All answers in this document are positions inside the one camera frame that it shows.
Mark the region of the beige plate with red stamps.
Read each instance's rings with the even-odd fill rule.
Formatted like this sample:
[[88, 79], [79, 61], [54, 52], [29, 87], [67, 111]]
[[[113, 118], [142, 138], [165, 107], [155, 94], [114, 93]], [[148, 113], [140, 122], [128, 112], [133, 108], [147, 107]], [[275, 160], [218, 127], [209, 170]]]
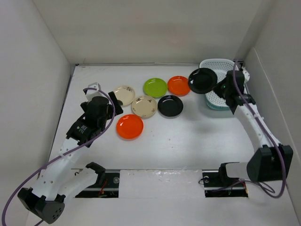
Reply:
[[151, 117], [157, 111], [157, 101], [150, 96], [143, 95], [137, 97], [131, 105], [132, 111], [139, 117]]

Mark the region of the black plate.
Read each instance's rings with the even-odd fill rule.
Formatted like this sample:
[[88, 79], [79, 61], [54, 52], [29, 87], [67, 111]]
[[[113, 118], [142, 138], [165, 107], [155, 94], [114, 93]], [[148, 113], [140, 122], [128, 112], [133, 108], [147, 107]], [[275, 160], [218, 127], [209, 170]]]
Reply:
[[183, 111], [183, 102], [177, 96], [166, 95], [158, 101], [158, 110], [166, 117], [175, 117]]

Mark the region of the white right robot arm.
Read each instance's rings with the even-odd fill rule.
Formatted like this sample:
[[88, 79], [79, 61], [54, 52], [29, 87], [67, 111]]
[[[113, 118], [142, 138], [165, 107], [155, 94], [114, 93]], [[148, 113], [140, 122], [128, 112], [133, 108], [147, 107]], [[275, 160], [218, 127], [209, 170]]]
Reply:
[[213, 91], [226, 101], [232, 114], [242, 124], [251, 140], [254, 154], [247, 162], [224, 163], [225, 169], [217, 174], [220, 184], [227, 186], [234, 178], [252, 182], [282, 181], [290, 169], [293, 149], [283, 145], [269, 130], [260, 116], [253, 97], [244, 92], [245, 75], [242, 71], [228, 71]]

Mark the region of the orange plate near left arm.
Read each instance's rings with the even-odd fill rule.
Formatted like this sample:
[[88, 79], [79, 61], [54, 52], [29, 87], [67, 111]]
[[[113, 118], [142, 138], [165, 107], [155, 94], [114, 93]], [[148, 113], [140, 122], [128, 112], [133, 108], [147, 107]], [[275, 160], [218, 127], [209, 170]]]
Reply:
[[144, 129], [142, 119], [135, 114], [122, 116], [116, 125], [117, 134], [124, 139], [135, 139], [141, 135]]

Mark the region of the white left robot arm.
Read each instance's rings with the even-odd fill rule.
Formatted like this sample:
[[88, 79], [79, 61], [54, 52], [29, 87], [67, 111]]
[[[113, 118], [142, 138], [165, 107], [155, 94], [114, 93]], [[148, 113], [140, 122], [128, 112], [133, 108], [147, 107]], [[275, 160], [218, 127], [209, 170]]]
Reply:
[[80, 156], [106, 132], [114, 117], [123, 113], [114, 92], [102, 93], [80, 106], [84, 113], [66, 133], [58, 155], [39, 169], [41, 175], [32, 187], [22, 186], [17, 194], [29, 212], [48, 224], [58, 220], [68, 198], [90, 185], [98, 187], [104, 183], [105, 168], [94, 162], [89, 163], [74, 180], [63, 181]]

